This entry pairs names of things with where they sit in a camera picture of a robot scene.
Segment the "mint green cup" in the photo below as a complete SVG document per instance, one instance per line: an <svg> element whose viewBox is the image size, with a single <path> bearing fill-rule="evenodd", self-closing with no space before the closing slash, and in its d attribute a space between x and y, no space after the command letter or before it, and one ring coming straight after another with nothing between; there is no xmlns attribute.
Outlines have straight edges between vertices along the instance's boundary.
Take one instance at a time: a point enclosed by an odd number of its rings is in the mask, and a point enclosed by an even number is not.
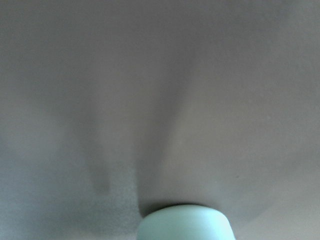
<svg viewBox="0 0 320 240"><path fill-rule="evenodd" d="M234 240L227 217L194 204L166 207L147 215L137 229L138 240Z"/></svg>

